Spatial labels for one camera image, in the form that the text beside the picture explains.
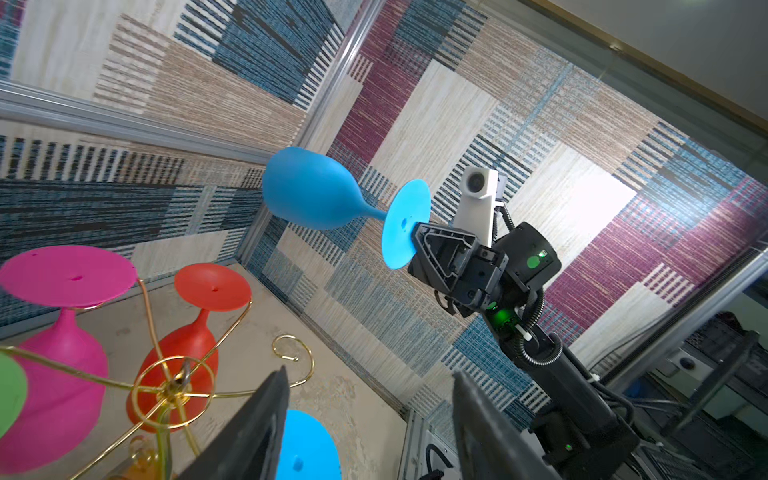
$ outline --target gold wire hook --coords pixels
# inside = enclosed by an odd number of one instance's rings
[[[299,361],[299,357],[297,357],[297,356],[283,355],[282,353],[277,351],[277,343],[280,340],[282,340],[282,339],[296,340],[302,347],[304,347],[304,349],[306,350],[307,355],[310,356],[310,372],[307,373],[306,376],[303,379],[299,380],[298,382],[291,383],[290,384],[290,388],[293,388],[295,386],[301,385],[302,383],[306,383],[307,380],[312,378],[312,375],[314,375],[314,373],[315,373],[315,357],[312,355],[312,350],[310,350],[310,348],[306,345],[306,343],[302,342],[300,339],[297,339],[293,335],[290,335],[288,333],[284,333],[283,335],[280,335],[277,338],[275,338],[274,340],[272,340],[272,352],[275,355],[279,356],[281,359],[291,360],[292,362],[298,362]]]

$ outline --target wall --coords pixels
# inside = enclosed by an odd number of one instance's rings
[[[585,360],[684,300],[766,226],[765,186],[458,0],[389,0],[357,65],[338,134],[315,148],[383,209],[425,179],[435,222],[453,218],[467,165],[508,174],[514,220],[563,261],[541,324]],[[450,316],[405,269],[388,270],[380,235],[377,220],[318,232],[273,218],[246,265],[393,406],[444,436],[456,369],[527,425],[536,385],[481,319]]]
[[[768,119],[768,4],[736,0],[553,3]]]
[[[360,0],[8,0],[0,79],[277,151]],[[0,263],[79,243],[143,278],[234,256],[263,168],[0,121]],[[0,326],[49,309],[0,296]]]

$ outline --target white cable connector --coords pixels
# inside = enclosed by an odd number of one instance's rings
[[[525,339],[526,342],[530,342],[531,340],[533,340],[533,335],[531,335],[529,331],[527,331],[522,326],[520,326],[519,323],[515,325],[515,328],[518,329],[518,332],[520,332],[520,335],[523,335],[523,338]]]

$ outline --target worn table surface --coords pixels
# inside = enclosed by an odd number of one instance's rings
[[[222,345],[217,391],[255,388],[281,365],[286,365],[292,381],[302,378],[309,368],[303,349],[294,347],[294,342],[290,340],[284,340],[288,353],[302,356],[299,362],[281,360],[271,350],[276,336],[293,334],[312,349],[316,371],[309,382],[291,389],[289,408],[308,412],[325,425],[339,450],[345,480],[397,478],[406,434],[405,421],[242,266],[235,264],[230,268],[248,279],[253,290],[253,308]],[[151,291],[150,300],[160,338],[191,323],[199,311],[184,302],[172,284]],[[211,313],[208,326],[218,337],[238,315],[239,312]],[[96,337],[104,347],[109,357],[110,377],[133,382],[151,348],[141,296],[82,313],[78,315],[78,325]],[[16,345],[34,333],[25,333],[3,343]],[[125,413],[126,395],[127,391],[107,388],[99,423],[84,442],[57,462],[6,478],[67,478],[76,472],[131,427]],[[245,399],[213,401],[209,410],[192,425],[202,448],[244,402]],[[173,433],[171,443],[174,471],[180,473],[192,461],[193,455],[182,432]],[[127,442],[83,478],[103,478],[126,458]]]

